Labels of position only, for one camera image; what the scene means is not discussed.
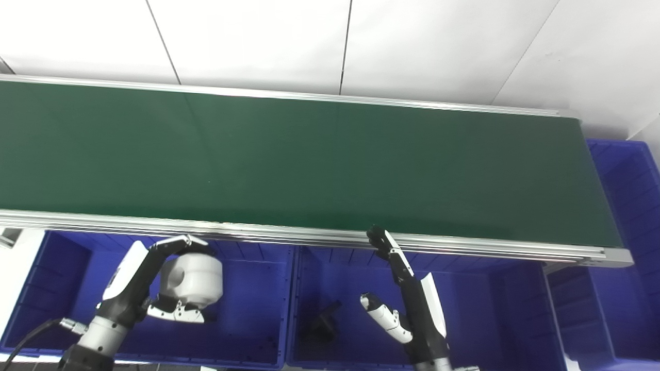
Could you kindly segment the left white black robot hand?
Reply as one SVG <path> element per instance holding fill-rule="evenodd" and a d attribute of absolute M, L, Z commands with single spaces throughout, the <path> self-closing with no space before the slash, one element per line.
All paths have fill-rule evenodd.
<path fill-rule="evenodd" d="M 176 235 L 145 247 L 136 241 L 116 269 L 97 315 L 133 327 L 147 315 L 205 323 L 205 308 L 223 295 L 223 266 L 208 243 Z"/>

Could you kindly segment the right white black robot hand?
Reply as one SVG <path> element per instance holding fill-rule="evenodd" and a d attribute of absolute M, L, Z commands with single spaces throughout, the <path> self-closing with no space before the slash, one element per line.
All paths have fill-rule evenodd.
<path fill-rule="evenodd" d="M 419 278 L 405 253 L 384 228 L 373 225 L 366 232 L 376 255 L 387 261 L 400 291 L 405 314 L 390 308 L 373 293 L 363 293 L 360 303 L 370 317 L 403 345 L 415 370 L 452 370 L 447 326 L 438 290 L 431 273 Z"/>

